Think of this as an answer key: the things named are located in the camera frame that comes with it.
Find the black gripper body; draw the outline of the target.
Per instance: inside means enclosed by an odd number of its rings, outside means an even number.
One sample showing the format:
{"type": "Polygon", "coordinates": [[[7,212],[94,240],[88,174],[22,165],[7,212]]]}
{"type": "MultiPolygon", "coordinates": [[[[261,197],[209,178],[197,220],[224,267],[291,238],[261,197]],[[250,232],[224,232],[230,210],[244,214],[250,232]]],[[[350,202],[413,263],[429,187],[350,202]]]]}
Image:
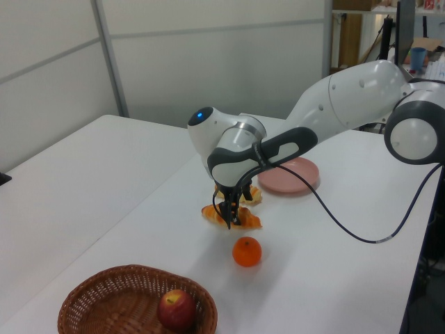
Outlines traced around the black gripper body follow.
{"type": "Polygon", "coordinates": [[[242,200],[241,200],[241,187],[242,186],[239,186],[238,188],[228,187],[228,186],[223,186],[216,182],[216,184],[215,184],[216,196],[219,198],[223,198],[225,200],[238,199],[242,202],[242,200]]]}

